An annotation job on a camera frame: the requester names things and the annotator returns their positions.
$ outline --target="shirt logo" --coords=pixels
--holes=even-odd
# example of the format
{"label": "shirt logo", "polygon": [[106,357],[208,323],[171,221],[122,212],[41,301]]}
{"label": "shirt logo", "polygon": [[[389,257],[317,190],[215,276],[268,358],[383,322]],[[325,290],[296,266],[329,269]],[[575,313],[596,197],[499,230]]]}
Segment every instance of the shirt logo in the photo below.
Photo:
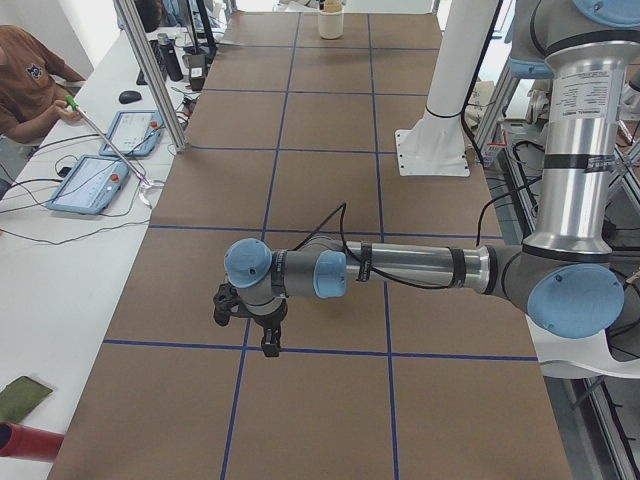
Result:
{"label": "shirt logo", "polygon": [[35,63],[32,63],[31,66],[27,68],[27,72],[34,80],[38,80],[42,76],[42,68],[37,66]]}

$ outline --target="person's hand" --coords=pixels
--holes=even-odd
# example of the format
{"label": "person's hand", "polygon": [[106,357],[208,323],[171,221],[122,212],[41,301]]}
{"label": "person's hand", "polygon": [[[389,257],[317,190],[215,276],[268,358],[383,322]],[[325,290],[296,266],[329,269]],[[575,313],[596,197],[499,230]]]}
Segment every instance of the person's hand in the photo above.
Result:
{"label": "person's hand", "polygon": [[67,102],[64,100],[56,100],[52,105],[56,114],[63,120],[68,120],[70,122],[77,122],[80,120],[80,114],[73,110],[67,110]]}

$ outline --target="green pouch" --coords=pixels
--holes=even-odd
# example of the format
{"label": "green pouch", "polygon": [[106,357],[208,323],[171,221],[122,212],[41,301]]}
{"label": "green pouch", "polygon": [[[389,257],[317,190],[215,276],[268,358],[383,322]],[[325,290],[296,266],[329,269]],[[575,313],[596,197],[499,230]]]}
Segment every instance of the green pouch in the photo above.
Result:
{"label": "green pouch", "polygon": [[0,392],[0,422],[20,423],[53,390],[29,377],[19,377]]}

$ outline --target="red cylinder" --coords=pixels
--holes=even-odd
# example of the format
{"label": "red cylinder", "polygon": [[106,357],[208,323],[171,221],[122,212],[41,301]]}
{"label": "red cylinder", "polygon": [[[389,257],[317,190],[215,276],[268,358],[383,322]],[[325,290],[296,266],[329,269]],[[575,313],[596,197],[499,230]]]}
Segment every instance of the red cylinder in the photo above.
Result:
{"label": "red cylinder", "polygon": [[37,428],[0,423],[0,457],[53,462],[64,435]]}

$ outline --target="blue joint cap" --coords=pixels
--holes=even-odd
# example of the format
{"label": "blue joint cap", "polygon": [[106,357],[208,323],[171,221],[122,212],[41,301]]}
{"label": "blue joint cap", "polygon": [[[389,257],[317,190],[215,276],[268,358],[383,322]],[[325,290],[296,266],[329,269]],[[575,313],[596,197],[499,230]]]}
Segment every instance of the blue joint cap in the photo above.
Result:
{"label": "blue joint cap", "polygon": [[577,264],[543,278],[529,296],[527,313],[555,335],[585,338],[615,322],[623,304],[624,290],[611,271]]}
{"label": "blue joint cap", "polygon": [[341,297],[347,291],[347,257],[326,250],[320,254],[313,271],[313,288],[320,298]]}
{"label": "blue joint cap", "polygon": [[580,13],[600,25],[613,28],[640,26],[640,2],[630,0],[573,0]]}
{"label": "blue joint cap", "polygon": [[511,74],[516,78],[553,78],[553,70],[544,62],[532,62],[530,60],[518,60],[509,58]]}
{"label": "blue joint cap", "polygon": [[224,268],[231,285],[236,288],[252,287],[271,270],[271,250],[255,238],[239,240],[227,250]]}

